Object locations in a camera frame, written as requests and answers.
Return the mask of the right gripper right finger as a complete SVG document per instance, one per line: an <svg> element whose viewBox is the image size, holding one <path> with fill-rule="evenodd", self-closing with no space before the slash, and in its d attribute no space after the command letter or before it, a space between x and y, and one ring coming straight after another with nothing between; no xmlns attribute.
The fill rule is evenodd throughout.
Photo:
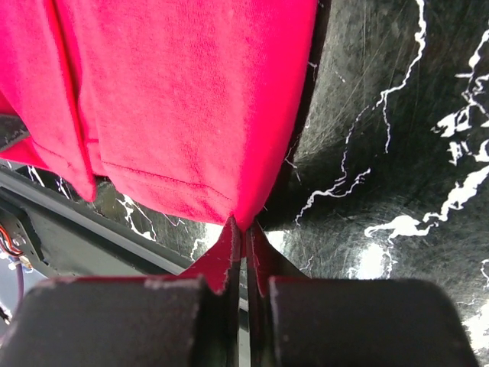
<svg viewBox="0 0 489 367"><path fill-rule="evenodd" d="M416 279L309 278L245 235L253 366L475 366L447 294Z"/></svg>

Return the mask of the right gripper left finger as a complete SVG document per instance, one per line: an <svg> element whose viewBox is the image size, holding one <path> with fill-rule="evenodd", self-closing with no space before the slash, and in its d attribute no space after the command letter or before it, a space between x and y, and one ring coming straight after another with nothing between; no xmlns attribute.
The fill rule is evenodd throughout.
<svg viewBox="0 0 489 367"><path fill-rule="evenodd" d="M182 274L48 278L20 303L3 366L237 366L241 231Z"/></svg>

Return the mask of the crimson t shirt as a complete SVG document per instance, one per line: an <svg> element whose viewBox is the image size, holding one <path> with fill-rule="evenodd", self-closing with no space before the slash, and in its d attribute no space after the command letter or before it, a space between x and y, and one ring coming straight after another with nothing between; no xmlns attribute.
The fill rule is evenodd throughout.
<svg viewBox="0 0 489 367"><path fill-rule="evenodd" d="M200 222L262 210L288 149L315 1L3 1L5 160L85 200L96 178Z"/></svg>

